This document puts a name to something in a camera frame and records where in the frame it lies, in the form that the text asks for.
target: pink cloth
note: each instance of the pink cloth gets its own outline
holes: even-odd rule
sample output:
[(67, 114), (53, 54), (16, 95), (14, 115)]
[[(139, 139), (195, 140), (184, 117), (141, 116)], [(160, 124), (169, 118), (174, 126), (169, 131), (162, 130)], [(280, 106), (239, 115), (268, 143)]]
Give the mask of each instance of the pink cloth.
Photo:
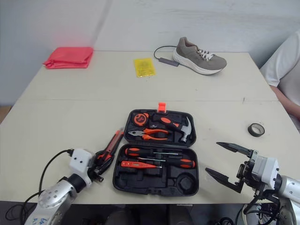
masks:
[(43, 64), (47, 69), (87, 68), (92, 55), (91, 47), (59, 47)]

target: shoelace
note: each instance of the shoelace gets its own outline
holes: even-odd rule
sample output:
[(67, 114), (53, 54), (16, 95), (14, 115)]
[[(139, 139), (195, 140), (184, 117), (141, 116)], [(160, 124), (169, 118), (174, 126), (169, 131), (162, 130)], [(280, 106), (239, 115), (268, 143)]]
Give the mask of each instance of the shoelace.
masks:
[(197, 53), (202, 57), (202, 59), (206, 61), (209, 61), (214, 56), (214, 54), (210, 53), (209, 51), (199, 49), (198, 47), (195, 47), (195, 49), (197, 50)]

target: tool kit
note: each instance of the tool kit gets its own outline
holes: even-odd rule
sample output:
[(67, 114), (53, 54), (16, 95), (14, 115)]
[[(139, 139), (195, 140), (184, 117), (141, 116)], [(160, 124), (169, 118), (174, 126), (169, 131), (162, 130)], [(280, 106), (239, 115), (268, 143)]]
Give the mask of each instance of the tool kit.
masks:
[(193, 117), (185, 112), (136, 109), (128, 117), (116, 159), (113, 185), (121, 191), (192, 196), (199, 188)]

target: orange pliers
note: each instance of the orange pliers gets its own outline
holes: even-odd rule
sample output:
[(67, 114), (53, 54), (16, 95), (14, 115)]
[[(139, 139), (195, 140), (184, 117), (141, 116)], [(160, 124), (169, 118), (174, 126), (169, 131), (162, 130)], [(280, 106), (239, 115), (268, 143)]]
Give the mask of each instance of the orange pliers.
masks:
[(142, 139), (144, 140), (157, 140), (157, 141), (163, 141), (163, 140), (167, 140), (168, 138), (156, 138), (156, 137), (152, 137), (150, 136), (151, 134), (155, 134), (155, 133), (165, 133), (168, 134), (169, 132), (167, 130), (162, 130), (162, 129), (144, 129), (143, 131), (141, 130), (135, 130), (135, 131), (129, 131), (128, 133), (132, 136), (141, 136)]

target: tape roll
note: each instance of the tape roll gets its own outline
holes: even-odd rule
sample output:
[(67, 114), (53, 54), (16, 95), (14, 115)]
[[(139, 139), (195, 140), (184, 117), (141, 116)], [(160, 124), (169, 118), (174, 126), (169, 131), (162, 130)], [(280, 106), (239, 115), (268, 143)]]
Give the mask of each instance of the tape roll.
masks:
[(253, 123), (248, 127), (248, 132), (254, 137), (260, 137), (264, 134), (264, 128), (258, 123)]

